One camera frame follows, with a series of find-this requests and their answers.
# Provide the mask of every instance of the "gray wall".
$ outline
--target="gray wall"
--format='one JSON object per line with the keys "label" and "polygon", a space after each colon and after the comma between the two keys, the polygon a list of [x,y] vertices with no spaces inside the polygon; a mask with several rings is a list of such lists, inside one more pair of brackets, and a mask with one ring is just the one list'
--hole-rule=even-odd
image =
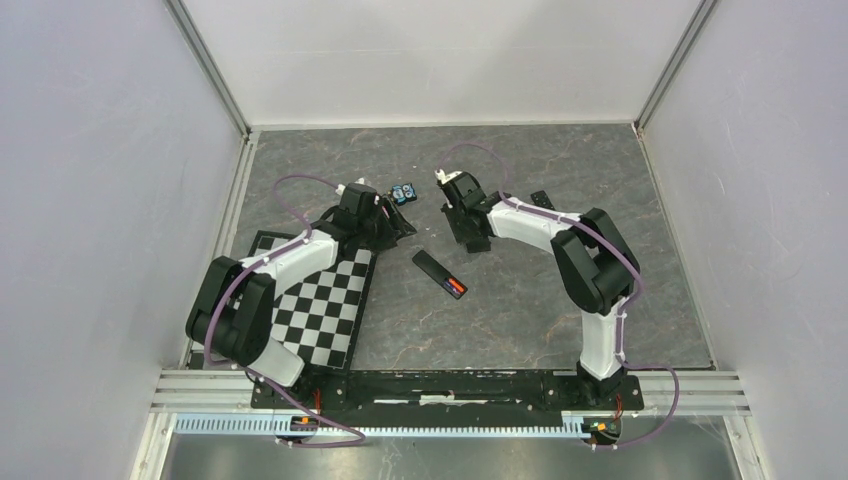
{"label": "gray wall", "polygon": [[0,478],[126,478],[239,138],[162,2],[0,12]]}
{"label": "gray wall", "polygon": [[844,478],[848,3],[721,2],[647,146],[777,478]]}

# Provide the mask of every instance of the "white panel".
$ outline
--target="white panel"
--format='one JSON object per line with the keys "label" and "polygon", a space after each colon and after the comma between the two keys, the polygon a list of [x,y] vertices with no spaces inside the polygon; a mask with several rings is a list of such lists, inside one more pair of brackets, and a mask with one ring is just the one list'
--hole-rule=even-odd
{"label": "white panel", "polygon": [[647,147],[775,478],[845,478],[848,3],[721,2]]}
{"label": "white panel", "polygon": [[630,121],[697,0],[188,0],[253,125]]}
{"label": "white panel", "polygon": [[162,2],[0,10],[0,478],[127,478],[239,136]]}

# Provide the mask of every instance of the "gray table surface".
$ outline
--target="gray table surface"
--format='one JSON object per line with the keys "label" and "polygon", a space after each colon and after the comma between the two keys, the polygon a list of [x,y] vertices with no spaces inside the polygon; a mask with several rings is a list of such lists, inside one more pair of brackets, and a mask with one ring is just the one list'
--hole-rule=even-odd
{"label": "gray table surface", "polygon": [[[545,190],[559,211],[606,210],[638,260],[647,284],[625,330],[634,363],[710,364],[680,261],[648,166],[628,125],[433,127],[263,132],[239,218],[233,255],[244,256],[257,230],[297,233],[277,204],[273,182],[310,173],[333,182],[365,177],[379,190],[411,182],[418,201],[401,212],[418,234],[378,259],[353,368],[573,368],[581,349],[580,314],[552,257],[511,240],[468,254],[444,215],[433,169],[463,140],[493,147],[512,165],[507,191],[530,201]],[[455,154],[461,169],[496,190],[501,170],[475,149]],[[294,180],[281,194],[315,220],[338,197],[317,182]],[[469,287],[457,301],[410,260],[426,249]]]}
{"label": "gray table surface", "polygon": [[[656,420],[625,419],[624,436]],[[365,446],[296,450],[270,437],[175,435],[162,475],[174,480],[741,478],[721,418],[677,418],[662,434],[617,452],[570,439],[372,438]]]}

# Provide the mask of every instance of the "black square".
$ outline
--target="black square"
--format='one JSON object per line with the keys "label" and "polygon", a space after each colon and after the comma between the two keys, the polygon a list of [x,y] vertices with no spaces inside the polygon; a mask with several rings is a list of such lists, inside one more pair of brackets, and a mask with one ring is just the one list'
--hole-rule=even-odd
{"label": "black square", "polygon": [[333,286],[336,288],[347,288],[348,283],[350,283],[350,277],[347,275],[336,275],[333,279]]}
{"label": "black square", "polygon": [[345,293],[345,303],[348,305],[359,305],[359,292],[355,290],[348,290]]}
{"label": "black square", "polygon": [[318,341],[315,342],[316,347],[330,348],[333,345],[333,335],[329,332],[321,332],[318,334]]}
{"label": "black square", "polygon": [[336,333],[339,335],[350,335],[353,333],[353,320],[339,320]]}
{"label": "black square", "polygon": [[333,291],[333,289],[330,288],[330,287],[325,287],[323,285],[319,285],[315,289],[315,300],[329,300],[330,299],[330,292],[332,292],[332,291]]}
{"label": "black square", "polygon": [[292,313],[289,310],[277,310],[277,316],[274,318],[274,323],[277,325],[291,325]]}
{"label": "black square", "polygon": [[291,343],[297,343],[300,341],[301,337],[303,337],[303,329],[297,327],[289,327],[286,332],[285,341]]}
{"label": "black square", "polygon": [[297,302],[294,304],[295,312],[303,312],[309,313],[309,309],[312,307],[312,299],[300,297],[297,299]]}
{"label": "black square", "polygon": [[327,360],[327,366],[330,367],[344,367],[344,357],[345,352],[339,352],[338,350],[330,351],[330,358]]}
{"label": "black square", "polygon": [[262,237],[259,239],[259,244],[256,245],[256,248],[261,248],[262,250],[271,250],[274,248],[274,237]]}
{"label": "black square", "polygon": [[338,318],[342,314],[342,304],[336,302],[327,302],[327,310],[325,313],[328,317]]}
{"label": "black square", "polygon": [[318,283],[318,279],[321,278],[321,272],[315,272],[312,275],[303,279],[303,283]]}
{"label": "black square", "polygon": [[353,265],[353,270],[351,271],[351,275],[355,277],[364,277],[368,273],[368,264],[367,263],[356,263]]}
{"label": "black square", "polygon": [[312,361],[312,352],[315,351],[315,347],[308,347],[306,345],[301,345],[297,347],[297,355],[304,359],[306,363],[311,363]]}
{"label": "black square", "polygon": [[321,322],[324,317],[321,315],[309,315],[306,317],[306,328],[309,330],[321,330]]}
{"label": "black square", "polygon": [[288,290],[286,290],[286,295],[291,295],[292,297],[296,297],[300,295],[300,287],[302,287],[302,283],[295,283]]}

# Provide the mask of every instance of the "cable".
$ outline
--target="cable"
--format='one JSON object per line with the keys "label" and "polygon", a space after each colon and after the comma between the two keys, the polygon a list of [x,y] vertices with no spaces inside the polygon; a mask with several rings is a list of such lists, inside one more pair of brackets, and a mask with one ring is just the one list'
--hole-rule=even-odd
{"label": "cable", "polygon": [[621,262],[622,265],[624,265],[624,268],[627,269],[627,271],[630,273],[630,275],[633,276],[633,280],[636,282],[636,288],[634,289],[635,291],[633,292],[633,294],[630,295],[630,297],[627,300],[624,301],[624,303],[621,304],[618,311],[616,312],[616,322],[615,322],[615,332],[616,332],[615,333],[615,345],[616,345],[615,350],[616,350],[616,353],[615,353],[615,358],[616,358],[616,360],[618,360],[618,363],[620,363],[621,366],[626,368],[627,370],[637,370],[638,371],[638,370],[657,370],[657,369],[660,369],[660,370],[665,370],[668,373],[670,373],[671,378],[674,381],[674,399],[671,402],[671,408],[668,411],[668,415],[665,417],[665,419],[663,419],[663,422],[656,429],[651,431],[650,433],[647,433],[647,434],[645,434],[645,435],[643,435],[639,438],[635,438],[633,440],[629,440],[627,442],[624,442],[624,443],[621,443],[621,444],[618,444],[618,445],[598,446],[597,448],[615,450],[615,449],[627,447],[627,446],[630,446],[630,445],[636,445],[638,443],[642,443],[645,440],[649,440],[649,439],[653,438],[654,436],[656,436],[657,434],[659,434],[660,432],[662,432],[666,428],[666,426],[668,425],[669,421],[671,420],[671,417],[674,416],[674,412],[677,410],[677,403],[680,400],[680,380],[677,378],[677,372],[675,372],[674,369],[671,368],[670,366],[666,366],[666,365],[631,365],[624,360],[624,318],[627,316],[627,314],[626,314],[627,307],[629,307],[634,301],[636,301],[636,299],[638,299],[642,295],[642,292],[645,291],[645,283],[642,280],[642,275],[639,274],[639,271],[636,270],[636,267],[634,267],[633,264],[630,263],[629,260],[627,260],[627,257],[625,257],[624,254],[622,254],[617,248],[615,248],[615,246],[613,246],[609,241],[607,241],[607,239],[605,239],[600,234],[598,234],[597,232],[595,232],[591,228],[587,227],[586,225],[584,225],[580,222],[576,222],[576,221],[574,221],[574,220],[572,220],[568,217],[560,216],[557,212],[552,212],[552,211],[549,211],[549,210],[543,210],[543,209],[540,209],[540,208],[533,208],[533,207],[527,205],[526,203],[519,203],[519,202],[516,202],[516,201],[513,201],[513,200],[507,198],[506,195],[504,194],[504,188],[506,187],[506,185],[507,185],[507,183],[509,182],[509,179],[510,179],[510,177],[509,177],[509,165],[507,164],[506,160],[501,158],[491,148],[489,148],[489,147],[487,147],[483,144],[477,143],[477,142],[460,142],[460,143],[454,145],[453,147],[451,147],[450,149],[448,149],[448,151],[442,156],[441,160],[439,160],[439,163],[436,167],[437,171],[444,170],[443,166],[450,159],[451,153],[453,153],[454,151],[456,151],[457,149],[459,149],[461,147],[479,148],[480,150],[483,150],[484,152],[488,153],[489,155],[491,155],[492,157],[494,157],[496,160],[498,160],[501,163],[501,166],[503,167],[504,176],[503,176],[503,180],[501,181],[500,187],[498,187],[498,195],[500,195],[501,200],[505,204],[507,204],[511,207],[514,207],[516,210],[521,210],[523,212],[538,215],[540,217],[548,218],[548,219],[551,219],[551,220],[554,220],[554,221],[557,221],[557,222],[563,222],[563,223],[566,223],[568,225],[571,225],[572,227],[578,228],[579,230],[585,232],[587,235],[592,237],[601,246],[606,248],[607,251],[609,251],[616,258],[616,260],[618,260],[619,262]]}
{"label": "cable", "polygon": [[[279,257],[280,255],[282,255],[286,252],[290,252],[294,248],[297,248],[301,245],[304,245],[308,241],[308,239],[312,238],[312,225],[309,224],[309,221],[306,219],[306,217],[304,215],[301,215],[297,210],[295,210],[291,205],[289,205],[285,200],[283,200],[283,198],[280,197],[279,192],[277,191],[277,187],[279,187],[280,183],[282,183],[285,180],[292,179],[292,178],[306,178],[306,179],[309,179],[309,180],[316,180],[318,182],[321,182],[325,185],[330,186],[333,189],[343,188],[343,185],[341,185],[341,184],[334,184],[334,183],[331,183],[327,180],[324,180],[323,178],[316,177],[314,175],[305,175],[305,174],[299,174],[299,173],[280,177],[279,179],[277,179],[276,182],[274,182],[273,192],[274,192],[274,197],[277,199],[277,203],[279,203],[280,206],[282,206],[288,213],[294,215],[294,217],[297,218],[300,221],[300,223],[303,224],[305,231],[304,231],[303,235],[289,241],[288,243],[283,245],[283,247],[280,248],[279,250],[276,250],[273,253],[269,254],[267,257],[263,257],[263,258],[257,260],[256,262],[254,262],[253,264],[245,267],[244,270],[232,281],[232,283],[230,283],[230,286],[227,287],[227,289],[224,291],[224,295],[221,296],[221,300],[218,301],[218,304],[215,307],[215,311],[212,312],[212,318],[209,321],[209,328],[206,330],[206,338],[204,339],[204,342],[203,342],[203,358],[204,358],[204,360],[206,360],[206,363],[208,363],[209,365],[223,365],[223,364],[230,363],[226,360],[218,361],[218,360],[214,360],[212,358],[212,336],[213,336],[213,332],[215,331],[215,327],[218,325],[218,320],[221,318],[221,312],[224,311],[224,307],[227,305],[227,302],[230,301],[230,298],[232,297],[233,292],[235,292],[235,290],[238,288],[238,286],[241,284],[241,282],[243,282],[244,279],[247,278],[248,275],[250,275],[250,273],[252,273],[254,270],[259,268],[260,266],[265,265],[267,262]],[[254,377],[256,377],[257,379],[261,377],[261,375],[258,374],[257,372],[250,370],[250,369],[245,369],[245,375],[247,375],[248,372],[252,373],[254,375]],[[287,402],[289,402],[292,406],[294,406],[298,410],[302,411],[303,413],[305,413],[307,415],[310,415],[310,416],[318,419],[318,421],[320,421],[320,422],[323,422],[323,423],[326,423],[327,425],[338,428],[339,430],[343,430],[343,431],[352,433],[352,434],[354,434],[358,437],[356,440],[344,441],[344,442],[330,442],[330,443],[316,443],[316,444],[292,444],[293,447],[297,447],[297,448],[338,448],[338,447],[348,447],[348,446],[353,446],[353,445],[359,445],[359,444],[361,444],[365,441],[365,435],[362,432],[354,430],[353,428],[350,428],[350,427],[347,427],[347,426],[342,425],[340,423],[334,422],[333,420],[330,420],[327,417],[324,417],[324,416],[319,415],[315,412],[312,412],[311,410],[309,410],[308,408],[306,408],[305,406],[300,404],[297,400],[295,400],[291,395],[289,395],[289,393],[286,392],[286,390],[281,385],[277,384],[276,382],[274,382],[273,380],[271,380],[269,378],[265,378],[264,380],[265,380],[265,383],[268,384],[268,386],[270,386],[275,392],[280,394],[280,396],[285,398]]]}

